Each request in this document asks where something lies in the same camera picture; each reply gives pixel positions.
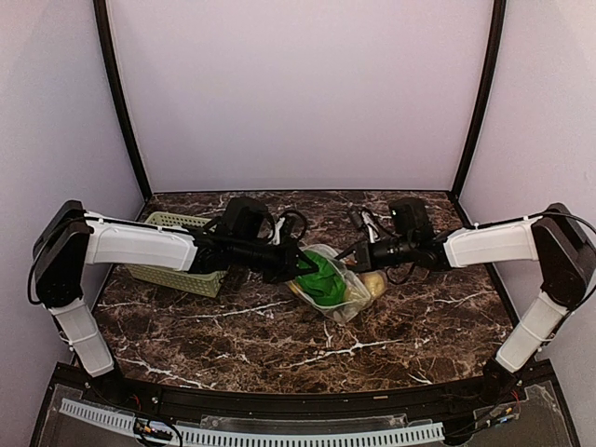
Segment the green fake vegetable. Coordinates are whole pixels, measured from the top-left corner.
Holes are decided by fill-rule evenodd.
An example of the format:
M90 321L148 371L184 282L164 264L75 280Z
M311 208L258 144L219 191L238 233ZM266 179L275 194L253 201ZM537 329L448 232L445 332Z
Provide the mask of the green fake vegetable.
M344 301L346 292L344 277L326 257L310 250L306 250L305 253L315 253L317 255L319 272L297 278L295 280L297 285L316 305L333 306L341 304Z

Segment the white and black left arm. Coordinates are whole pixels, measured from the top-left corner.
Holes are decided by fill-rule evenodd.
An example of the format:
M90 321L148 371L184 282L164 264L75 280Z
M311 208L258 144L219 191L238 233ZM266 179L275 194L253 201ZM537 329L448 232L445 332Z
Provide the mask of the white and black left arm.
M115 357L84 302L85 267L137 264L210 274L243 266L270 284L315 274L318 266L300 249L289 216L304 217L287 210L274 218L262 202L240 196L201 226L165 226L106 217L68 200L34 243L27 299L52 316L84 371L96 378L96 392L122 406L131 398L131 386L115 372Z

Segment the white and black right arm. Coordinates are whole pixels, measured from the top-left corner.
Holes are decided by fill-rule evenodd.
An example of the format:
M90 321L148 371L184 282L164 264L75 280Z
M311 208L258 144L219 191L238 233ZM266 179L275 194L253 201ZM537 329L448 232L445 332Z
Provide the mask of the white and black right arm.
M494 404L511 388L509 375L548 344L563 323L595 292L594 227L553 203L535 214L474 224L438 233L425 202L406 197L389 205L394 229L384 238L362 240L338 254L352 258L355 273L410 264L429 271L450 271L476 264L532 261L540 265L539 293L496 351L496 368L476 382L475 395Z

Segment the clear zip top bag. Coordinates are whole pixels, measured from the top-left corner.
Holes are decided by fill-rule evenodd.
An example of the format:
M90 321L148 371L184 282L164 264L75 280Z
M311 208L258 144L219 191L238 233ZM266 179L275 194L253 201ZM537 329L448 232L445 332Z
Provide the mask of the clear zip top bag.
M318 272L297 277L287 285L296 296L340 325L346 325L386 292L388 280L383 272L354 273L348 269L351 264L336 260L338 252L324 244L307 246L304 252Z

